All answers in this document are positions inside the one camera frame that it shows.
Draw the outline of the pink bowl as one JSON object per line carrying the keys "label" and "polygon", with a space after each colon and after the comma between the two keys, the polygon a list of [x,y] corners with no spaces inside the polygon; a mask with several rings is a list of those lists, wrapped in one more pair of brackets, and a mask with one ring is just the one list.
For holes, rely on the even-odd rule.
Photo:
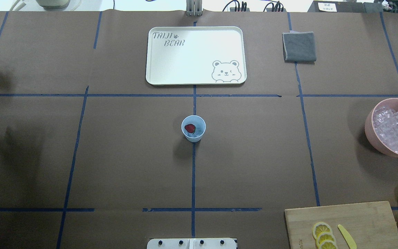
{"label": "pink bowl", "polygon": [[370,142],[370,144],[374,148],[376,148],[376,150],[380,151],[381,153],[383,153],[385,155],[398,158],[398,154],[393,152],[392,150],[390,150],[390,148],[388,148],[386,145],[384,145],[382,140],[379,139],[379,137],[375,131],[375,127],[373,125],[374,111],[382,106],[388,106],[389,108],[392,108],[395,111],[398,111],[398,98],[387,98],[387,99],[379,102],[379,104],[377,104],[377,106],[374,107],[373,110],[371,110],[371,112],[369,113],[369,115],[366,119],[366,122],[365,122],[365,126],[364,126],[365,134],[366,134],[366,137],[367,137],[368,141]]}

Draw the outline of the bamboo cutting board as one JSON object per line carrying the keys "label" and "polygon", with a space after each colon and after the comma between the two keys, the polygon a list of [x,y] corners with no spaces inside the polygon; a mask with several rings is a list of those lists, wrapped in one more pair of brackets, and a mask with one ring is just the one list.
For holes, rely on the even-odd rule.
{"label": "bamboo cutting board", "polygon": [[359,249],[398,249],[398,229],[388,201],[286,209],[286,228],[292,249],[316,249],[313,225],[325,222],[333,229],[340,249],[347,249],[338,225]]}

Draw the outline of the clear ice cubes pile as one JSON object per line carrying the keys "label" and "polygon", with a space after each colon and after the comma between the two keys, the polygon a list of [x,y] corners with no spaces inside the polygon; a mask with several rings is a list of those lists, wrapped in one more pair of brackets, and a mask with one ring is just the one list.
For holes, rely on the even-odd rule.
{"label": "clear ice cubes pile", "polygon": [[376,109],[373,125],[383,144],[398,154],[398,111],[388,106]]}

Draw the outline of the black box with label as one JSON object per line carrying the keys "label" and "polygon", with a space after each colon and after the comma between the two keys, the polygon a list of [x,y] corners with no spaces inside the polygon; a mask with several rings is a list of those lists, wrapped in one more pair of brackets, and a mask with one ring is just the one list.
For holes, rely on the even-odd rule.
{"label": "black box with label", "polygon": [[314,0],[307,12],[343,12],[346,2]]}

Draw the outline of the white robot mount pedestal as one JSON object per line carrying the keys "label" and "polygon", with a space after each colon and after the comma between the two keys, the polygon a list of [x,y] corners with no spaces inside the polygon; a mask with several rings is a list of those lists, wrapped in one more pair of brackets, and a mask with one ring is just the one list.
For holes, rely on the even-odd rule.
{"label": "white robot mount pedestal", "polygon": [[147,249],[237,249],[233,238],[155,238],[147,243]]}

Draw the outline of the lemon slices row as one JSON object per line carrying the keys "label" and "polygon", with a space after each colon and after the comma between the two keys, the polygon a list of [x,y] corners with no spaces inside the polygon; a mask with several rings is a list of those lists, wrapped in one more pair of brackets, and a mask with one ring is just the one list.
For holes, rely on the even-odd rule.
{"label": "lemon slices row", "polygon": [[338,249],[337,239],[333,229],[325,222],[317,222],[313,225],[312,235],[316,249]]}

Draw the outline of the yellow plastic knife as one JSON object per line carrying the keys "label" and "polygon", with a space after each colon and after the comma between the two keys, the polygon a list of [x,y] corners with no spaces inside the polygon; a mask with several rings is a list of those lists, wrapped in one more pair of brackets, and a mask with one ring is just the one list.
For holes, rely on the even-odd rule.
{"label": "yellow plastic knife", "polygon": [[343,225],[338,224],[338,230],[341,232],[345,242],[347,243],[350,249],[357,249],[357,244],[355,240],[352,238],[351,234],[343,227]]}

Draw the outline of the white bear serving tray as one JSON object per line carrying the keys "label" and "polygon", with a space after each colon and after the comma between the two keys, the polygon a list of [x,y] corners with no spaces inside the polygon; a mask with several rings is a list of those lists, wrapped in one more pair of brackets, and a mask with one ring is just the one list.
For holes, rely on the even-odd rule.
{"label": "white bear serving tray", "polygon": [[153,86],[242,84],[243,32],[235,26],[153,27],[145,77]]}

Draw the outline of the red strawberry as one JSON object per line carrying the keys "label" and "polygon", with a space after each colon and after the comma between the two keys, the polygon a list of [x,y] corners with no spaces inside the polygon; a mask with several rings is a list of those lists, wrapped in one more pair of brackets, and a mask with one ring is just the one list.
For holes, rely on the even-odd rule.
{"label": "red strawberry", "polygon": [[187,133],[194,134],[196,132],[196,126],[192,123],[188,123],[184,126],[184,129]]}

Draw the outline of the aluminium frame post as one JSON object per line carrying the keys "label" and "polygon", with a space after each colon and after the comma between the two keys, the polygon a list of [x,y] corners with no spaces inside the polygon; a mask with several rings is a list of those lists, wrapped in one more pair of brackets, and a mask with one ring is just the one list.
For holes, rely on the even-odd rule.
{"label": "aluminium frame post", "polygon": [[186,16],[202,16],[202,0],[186,0]]}

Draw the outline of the grey folded cloth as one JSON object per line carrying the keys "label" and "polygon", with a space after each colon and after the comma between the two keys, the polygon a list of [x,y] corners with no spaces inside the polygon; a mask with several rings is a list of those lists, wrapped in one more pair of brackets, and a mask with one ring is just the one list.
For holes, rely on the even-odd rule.
{"label": "grey folded cloth", "polygon": [[316,61],[315,34],[289,31],[282,33],[283,58],[287,62],[314,63]]}

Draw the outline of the light blue plastic cup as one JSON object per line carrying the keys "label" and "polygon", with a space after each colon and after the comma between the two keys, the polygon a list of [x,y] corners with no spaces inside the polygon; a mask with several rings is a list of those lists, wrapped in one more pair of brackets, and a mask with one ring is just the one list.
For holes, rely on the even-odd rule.
{"label": "light blue plastic cup", "polygon": [[197,115],[187,116],[181,123],[181,131],[188,141],[191,143],[197,143],[205,134],[205,120]]}

